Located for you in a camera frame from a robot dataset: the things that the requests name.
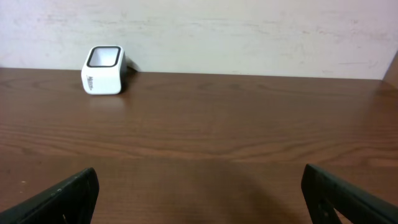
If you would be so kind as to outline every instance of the wooden table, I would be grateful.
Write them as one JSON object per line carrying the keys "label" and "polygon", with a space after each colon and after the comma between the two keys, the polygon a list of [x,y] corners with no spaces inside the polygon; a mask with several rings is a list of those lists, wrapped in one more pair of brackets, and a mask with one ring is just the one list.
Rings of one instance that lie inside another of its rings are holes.
{"label": "wooden table", "polygon": [[310,223],[318,164],[398,205],[398,91],[378,80],[0,69],[0,210],[92,166],[93,223]]}

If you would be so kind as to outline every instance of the white cube-shaped object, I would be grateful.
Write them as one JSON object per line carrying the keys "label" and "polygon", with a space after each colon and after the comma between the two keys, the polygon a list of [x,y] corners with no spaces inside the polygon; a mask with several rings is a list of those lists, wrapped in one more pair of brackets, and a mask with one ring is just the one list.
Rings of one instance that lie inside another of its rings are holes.
{"label": "white cube-shaped object", "polygon": [[126,56],[120,46],[93,47],[81,70],[83,88],[93,95],[118,94],[127,72]]}

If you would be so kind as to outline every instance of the black plastic part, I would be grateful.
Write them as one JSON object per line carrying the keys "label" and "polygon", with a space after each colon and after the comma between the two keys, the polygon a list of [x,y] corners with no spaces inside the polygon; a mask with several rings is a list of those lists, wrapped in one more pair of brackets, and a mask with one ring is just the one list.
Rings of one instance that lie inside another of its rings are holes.
{"label": "black plastic part", "polygon": [[95,170],[85,169],[0,213],[0,223],[89,224],[99,189]]}
{"label": "black plastic part", "polygon": [[301,188],[314,224],[340,224],[334,209],[352,223],[398,223],[397,207],[317,166],[307,164]]}

